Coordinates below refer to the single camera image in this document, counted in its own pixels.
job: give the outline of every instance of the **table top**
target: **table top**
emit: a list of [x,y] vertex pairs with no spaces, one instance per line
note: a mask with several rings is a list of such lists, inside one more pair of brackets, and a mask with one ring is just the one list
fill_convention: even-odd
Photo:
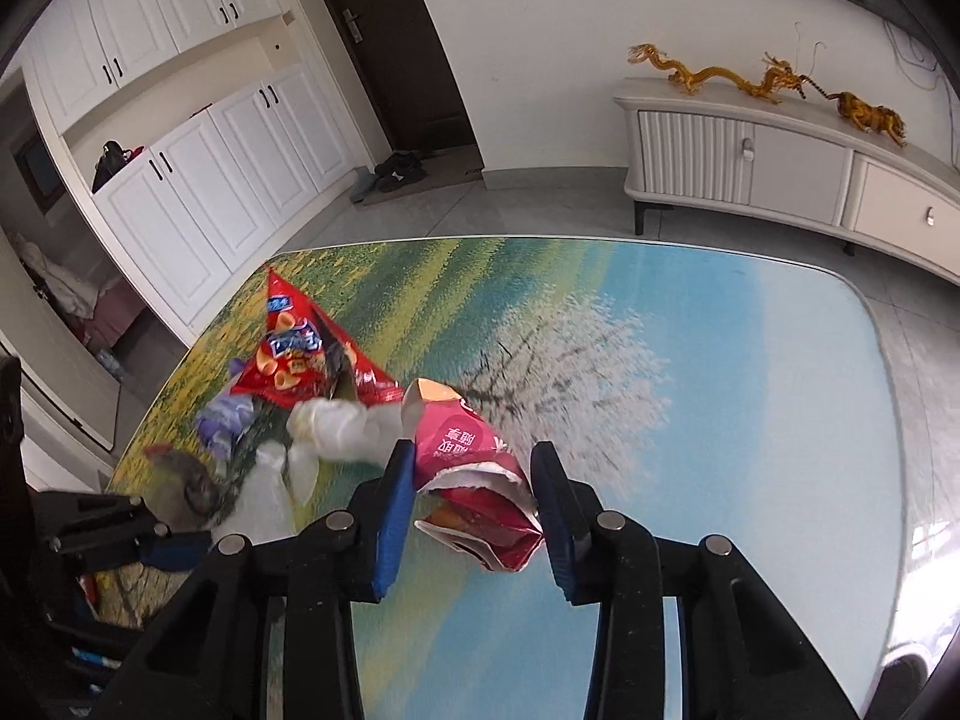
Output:
[[[521,459],[553,440],[571,478],[655,535],[732,538],[863,709],[899,585],[904,498],[877,332],[845,281],[696,247],[521,237],[349,245],[272,266],[400,381],[468,391]],[[143,454],[154,443],[213,468],[193,418],[227,361],[259,341],[264,284],[251,276],[187,354],[112,490],[155,483]],[[261,415],[244,451],[289,443],[285,416]],[[322,464],[296,526],[373,476]],[[104,579],[104,617],[131,624],[182,577],[131,566]],[[367,715],[581,717],[596,620],[595,607],[565,603],[545,550],[494,575],[411,529],[390,595],[354,605]],[[666,716],[679,718],[675,635],[667,651]]]

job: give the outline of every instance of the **baseboard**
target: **baseboard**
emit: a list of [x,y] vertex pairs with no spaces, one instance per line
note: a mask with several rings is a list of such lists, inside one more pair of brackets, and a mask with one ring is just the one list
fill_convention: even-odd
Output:
[[622,189],[625,167],[513,167],[484,170],[487,189]]

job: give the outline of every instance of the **red snack bag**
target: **red snack bag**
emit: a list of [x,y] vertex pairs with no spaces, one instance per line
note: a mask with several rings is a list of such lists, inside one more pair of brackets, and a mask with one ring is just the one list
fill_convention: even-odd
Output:
[[343,365],[344,348],[300,290],[269,269],[267,334],[230,394],[254,394],[281,408],[329,397]]
[[414,524],[491,571],[520,571],[541,545],[536,500],[509,447],[449,386],[418,379],[403,400],[414,486],[443,498]]
[[357,348],[344,329],[330,319],[316,303],[312,304],[320,321],[328,327],[333,338],[339,341],[344,357],[350,365],[353,385],[356,387],[357,400],[364,406],[376,406],[381,403],[394,403],[403,400],[404,389],[382,368],[373,365],[368,357]]

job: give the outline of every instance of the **doorway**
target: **doorway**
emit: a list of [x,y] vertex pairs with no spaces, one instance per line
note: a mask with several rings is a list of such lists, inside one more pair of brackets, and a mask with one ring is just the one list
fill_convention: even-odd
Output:
[[476,143],[424,0],[325,0],[390,145]]

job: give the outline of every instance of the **black bag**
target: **black bag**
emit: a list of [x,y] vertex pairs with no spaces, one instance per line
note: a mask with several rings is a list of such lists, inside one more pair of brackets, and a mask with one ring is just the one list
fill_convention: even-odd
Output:
[[123,151],[117,141],[104,143],[104,155],[97,160],[97,172],[93,175],[93,191],[100,189],[117,175],[131,158],[131,151]]

